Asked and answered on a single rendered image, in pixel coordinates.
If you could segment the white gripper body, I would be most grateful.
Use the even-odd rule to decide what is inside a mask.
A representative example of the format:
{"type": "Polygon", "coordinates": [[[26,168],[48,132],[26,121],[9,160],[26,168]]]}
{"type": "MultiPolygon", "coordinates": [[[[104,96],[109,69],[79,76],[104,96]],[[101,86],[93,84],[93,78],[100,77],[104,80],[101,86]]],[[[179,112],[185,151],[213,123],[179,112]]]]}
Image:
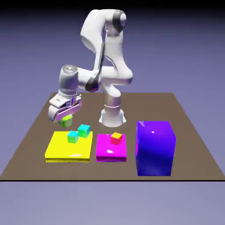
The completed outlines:
{"type": "Polygon", "coordinates": [[[56,108],[53,105],[49,106],[48,110],[48,118],[51,122],[57,122],[62,120],[64,117],[68,115],[73,115],[81,109],[82,101],[78,101],[74,106],[70,106],[67,108],[56,108]]]}

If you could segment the small green cube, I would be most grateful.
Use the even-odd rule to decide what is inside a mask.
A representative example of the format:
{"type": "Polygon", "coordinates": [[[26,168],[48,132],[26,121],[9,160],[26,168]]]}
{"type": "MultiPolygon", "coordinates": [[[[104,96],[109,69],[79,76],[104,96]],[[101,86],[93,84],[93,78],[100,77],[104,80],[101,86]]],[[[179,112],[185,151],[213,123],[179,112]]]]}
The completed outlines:
{"type": "Polygon", "coordinates": [[[73,123],[73,116],[72,115],[65,116],[58,123],[62,127],[65,127],[65,128],[70,127],[72,125],[72,123],[73,123]]]}

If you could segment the small cyan cube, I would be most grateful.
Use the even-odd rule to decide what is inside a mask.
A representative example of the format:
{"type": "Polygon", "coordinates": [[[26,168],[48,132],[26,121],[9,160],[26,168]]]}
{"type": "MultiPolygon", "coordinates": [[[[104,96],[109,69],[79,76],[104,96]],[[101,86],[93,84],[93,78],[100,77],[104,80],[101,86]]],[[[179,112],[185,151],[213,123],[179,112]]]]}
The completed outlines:
{"type": "Polygon", "coordinates": [[[90,125],[81,124],[78,129],[79,137],[87,138],[90,133],[90,125]]]}
{"type": "Polygon", "coordinates": [[[77,131],[70,131],[67,134],[68,143],[77,143],[79,140],[79,133],[77,131]]]}

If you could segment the small red cube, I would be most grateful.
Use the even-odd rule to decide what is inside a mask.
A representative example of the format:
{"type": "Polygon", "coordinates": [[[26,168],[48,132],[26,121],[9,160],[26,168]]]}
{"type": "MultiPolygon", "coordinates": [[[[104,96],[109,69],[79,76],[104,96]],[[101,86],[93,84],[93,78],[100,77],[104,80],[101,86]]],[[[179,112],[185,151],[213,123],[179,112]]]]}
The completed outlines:
{"type": "Polygon", "coordinates": [[[119,145],[122,142],[123,135],[121,133],[114,132],[111,135],[111,143],[114,145],[119,145]]]}

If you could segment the large yellow box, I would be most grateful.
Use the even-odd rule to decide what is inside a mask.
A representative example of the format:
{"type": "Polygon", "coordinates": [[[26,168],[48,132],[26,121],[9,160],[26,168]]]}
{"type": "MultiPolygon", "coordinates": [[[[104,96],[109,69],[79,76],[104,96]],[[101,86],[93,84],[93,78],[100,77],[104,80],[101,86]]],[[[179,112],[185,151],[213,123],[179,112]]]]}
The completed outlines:
{"type": "Polygon", "coordinates": [[[93,132],[87,138],[79,137],[76,143],[68,142],[68,131],[55,131],[45,152],[46,162],[89,162],[93,132]]]}

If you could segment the large magenta box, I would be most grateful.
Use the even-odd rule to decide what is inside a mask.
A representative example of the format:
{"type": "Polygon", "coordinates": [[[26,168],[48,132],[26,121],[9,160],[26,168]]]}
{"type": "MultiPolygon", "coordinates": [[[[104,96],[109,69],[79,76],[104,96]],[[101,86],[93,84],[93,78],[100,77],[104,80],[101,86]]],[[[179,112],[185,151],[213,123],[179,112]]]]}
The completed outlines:
{"type": "Polygon", "coordinates": [[[111,142],[112,134],[98,134],[96,143],[97,162],[126,162],[126,135],[122,134],[119,144],[111,142]]]}

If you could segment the large blue box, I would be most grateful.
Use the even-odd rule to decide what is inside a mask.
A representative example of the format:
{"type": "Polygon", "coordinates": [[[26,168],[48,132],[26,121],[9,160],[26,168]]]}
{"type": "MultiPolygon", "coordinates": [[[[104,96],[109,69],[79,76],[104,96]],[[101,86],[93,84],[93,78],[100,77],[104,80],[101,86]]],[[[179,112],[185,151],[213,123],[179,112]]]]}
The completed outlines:
{"type": "Polygon", "coordinates": [[[135,160],[138,176],[171,176],[176,136],[168,121],[138,121],[135,160]]]}

